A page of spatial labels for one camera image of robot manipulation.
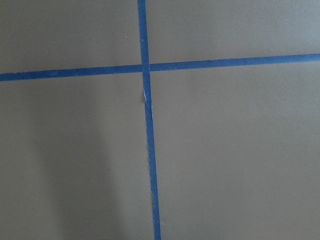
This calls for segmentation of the brown paper table cover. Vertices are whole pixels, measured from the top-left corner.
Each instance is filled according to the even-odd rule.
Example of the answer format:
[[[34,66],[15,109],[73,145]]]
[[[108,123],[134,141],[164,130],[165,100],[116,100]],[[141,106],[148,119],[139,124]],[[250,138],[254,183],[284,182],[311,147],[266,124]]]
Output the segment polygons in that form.
[[[3,0],[3,240],[317,240],[317,0]]]

